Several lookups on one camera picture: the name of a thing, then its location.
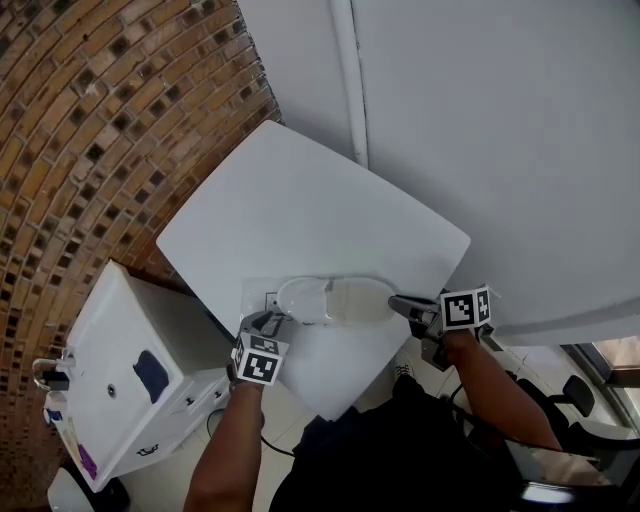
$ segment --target chair backrest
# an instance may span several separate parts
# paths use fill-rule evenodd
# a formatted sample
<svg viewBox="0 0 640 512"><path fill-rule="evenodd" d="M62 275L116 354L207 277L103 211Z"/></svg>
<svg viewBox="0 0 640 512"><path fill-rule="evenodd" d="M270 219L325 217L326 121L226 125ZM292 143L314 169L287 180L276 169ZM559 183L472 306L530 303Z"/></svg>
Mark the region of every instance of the chair backrest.
<svg viewBox="0 0 640 512"><path fill-rule="evenodd" d="M596 398L589 385L577 375L572 375L562 388L562 393L585 418L593 411Z"/></svg>

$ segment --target white cabinet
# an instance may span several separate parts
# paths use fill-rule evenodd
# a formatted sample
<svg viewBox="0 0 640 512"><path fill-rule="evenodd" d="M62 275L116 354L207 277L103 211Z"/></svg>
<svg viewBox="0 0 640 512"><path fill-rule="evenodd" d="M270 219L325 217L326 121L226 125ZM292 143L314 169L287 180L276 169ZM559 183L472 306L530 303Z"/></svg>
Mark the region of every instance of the white cabinet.
<svg viewBox="0 0 640 512"><path fill-rule="evenodd" d="M60 367L70 385L56 427L93 491L179 449L228 396L232 346L201 303L135 279L114 262L80 312L68 348L75 364Z"/></svg>

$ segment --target forearm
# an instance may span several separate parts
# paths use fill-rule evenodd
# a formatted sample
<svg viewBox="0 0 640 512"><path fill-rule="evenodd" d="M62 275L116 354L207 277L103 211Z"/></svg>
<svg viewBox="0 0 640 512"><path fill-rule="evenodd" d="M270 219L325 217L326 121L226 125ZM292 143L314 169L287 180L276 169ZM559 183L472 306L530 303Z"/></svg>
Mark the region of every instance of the forearm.
<svg viewBox="0 0 640 512"><path fill-rule="evenodd" d="M473 414L513 439L560 449L544 411L471 333L448 334L445 344Z"/></svg>
<svg viewBox="0 0 640 512"><path fill-rule="evenodd" d="M185 512L250 512L260 471L262 386L241 383L191 478Z"/></svg>

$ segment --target black chair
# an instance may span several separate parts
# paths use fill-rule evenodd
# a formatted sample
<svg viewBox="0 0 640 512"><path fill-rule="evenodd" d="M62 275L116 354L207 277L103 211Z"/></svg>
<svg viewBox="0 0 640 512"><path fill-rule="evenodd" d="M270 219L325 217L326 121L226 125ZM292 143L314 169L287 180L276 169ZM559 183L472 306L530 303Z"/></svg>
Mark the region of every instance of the black chair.
<svg viewBox="0 0 640 512"><path fill-rule="evenodd" d="M558 409L557 404L571 404L580 414L589 416L593 410L595 398L587 383L580 377L572 375L562 388L561 395L547 396L527 379L519 379L516 382L544 411L560 446L570 451L569 446L572 446L572 441L568 432L569 420Z"/></svg>
<svg viewBox="0 0 640 512"><path fill-rule="evenodd" d="M608 439L574 423L566 441L567 446L562 445L566 451L598 459L598 469L620 488L626 501L640 501L640 439Z"/></svg>

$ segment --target white table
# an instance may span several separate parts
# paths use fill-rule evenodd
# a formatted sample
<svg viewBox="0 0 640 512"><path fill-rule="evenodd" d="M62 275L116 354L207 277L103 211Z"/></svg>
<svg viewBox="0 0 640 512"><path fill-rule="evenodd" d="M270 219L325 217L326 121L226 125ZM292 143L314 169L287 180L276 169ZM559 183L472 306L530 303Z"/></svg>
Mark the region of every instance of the white table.
<svg viewBox="0 0 640 512"><path fill-rule="evenodd" d="M196 190L158 246L216 318L240 325L243 280L369 275L435 298L469 237L368 170L273 122L262 124ZM339 417L409 335L315 327L292 344L280 379L325 419Z"/></svg>

